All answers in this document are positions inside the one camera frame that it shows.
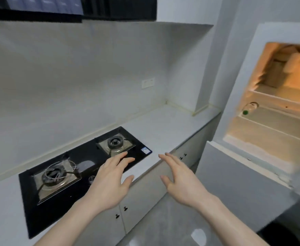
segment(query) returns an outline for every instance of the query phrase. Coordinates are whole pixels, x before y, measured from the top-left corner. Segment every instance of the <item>white countertop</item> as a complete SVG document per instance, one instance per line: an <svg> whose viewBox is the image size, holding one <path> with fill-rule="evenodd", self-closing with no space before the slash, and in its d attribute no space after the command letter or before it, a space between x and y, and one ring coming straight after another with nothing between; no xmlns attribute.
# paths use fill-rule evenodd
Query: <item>white countertop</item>
<svg viewBox="0 0 300 246"><path fill-rule="evenodd" d="M216 108L208 107L193 117L188 112L164 105L122 124L123 128L153 151L125 172L122 182L132 174L135 179L139 178L159 161L158 154L173 151L219 112ZM29 240L18 175L0 181L0 246L33 245L48 229Z"/></svg>

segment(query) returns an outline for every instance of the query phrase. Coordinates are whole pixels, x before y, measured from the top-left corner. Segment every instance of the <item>burner cap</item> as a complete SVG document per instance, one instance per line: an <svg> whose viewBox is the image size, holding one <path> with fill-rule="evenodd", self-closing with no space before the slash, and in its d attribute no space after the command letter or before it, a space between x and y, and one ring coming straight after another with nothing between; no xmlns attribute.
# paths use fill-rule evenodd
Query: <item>burner cap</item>
<svg viewBox="0 0 300 246"><path fill-rule="evenodd" d="M124 139L121 136L114 136L108 139L109 149L119 149L123 146Z"/></svg>
<svg viewBox="0 0 300 246"><path fill-rule="evenodd" d="M64 180L67 171L63 165L55 165L46 170L42 175L42 181L46 186L56 186Z"/></svg>

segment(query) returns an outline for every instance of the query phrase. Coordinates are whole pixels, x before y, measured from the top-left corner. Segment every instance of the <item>hand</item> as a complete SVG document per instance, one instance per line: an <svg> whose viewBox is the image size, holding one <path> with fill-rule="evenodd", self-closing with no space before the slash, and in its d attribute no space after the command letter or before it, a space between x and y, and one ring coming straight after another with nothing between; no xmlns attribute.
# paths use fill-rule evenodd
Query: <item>hand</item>
<svg viewBox="0 0 300 246"><path fill-rule="evenodd" d="M160 154L159 158L164 160L172 170L174 182L165 175L160 178L168 193L177 202L198 210L202 205L215 200L216 197L205 189L195 174L179 158L169 153Z"/></svg>
<svg viewBox="0 0 300 246"><path fill-rule="evenodd" d="M90 189L83 197L89 204L93 215L114 208L126 196L134 176L127 177L121 184L121 177L128 163L135 158L124 158L127 152L109 158L99 169Z"/></svg>

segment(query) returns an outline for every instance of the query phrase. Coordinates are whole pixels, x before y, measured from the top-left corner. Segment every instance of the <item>bottle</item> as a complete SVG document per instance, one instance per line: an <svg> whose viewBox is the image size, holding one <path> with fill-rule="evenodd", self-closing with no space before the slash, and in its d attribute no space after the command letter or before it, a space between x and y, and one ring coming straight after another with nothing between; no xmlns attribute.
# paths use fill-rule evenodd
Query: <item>bottle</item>
<svg viewBox="0 0 300 246"><path fill-rule="evenodd" d="M254 112L255 109L259 107L259 104L256 102L248 103L245 107L242 109L242 115L249 115L252 112Z"/></svg>

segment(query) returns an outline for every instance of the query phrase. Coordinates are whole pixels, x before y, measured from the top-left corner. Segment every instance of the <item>right hand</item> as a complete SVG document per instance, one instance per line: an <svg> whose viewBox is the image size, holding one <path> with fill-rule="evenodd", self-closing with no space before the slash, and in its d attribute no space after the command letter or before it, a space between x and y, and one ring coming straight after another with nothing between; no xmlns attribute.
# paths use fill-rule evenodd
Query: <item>right hand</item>
<svg viewBox="0 0 300 246"><path fill-rule="evenodd" d="M215 203L217 197L206 190L195 174L179 158L169 153L160 154L159 158L164 160L172 170L174 182L165 175L161 175L160 178L168 193L177 202L195 209Z"/></svg>

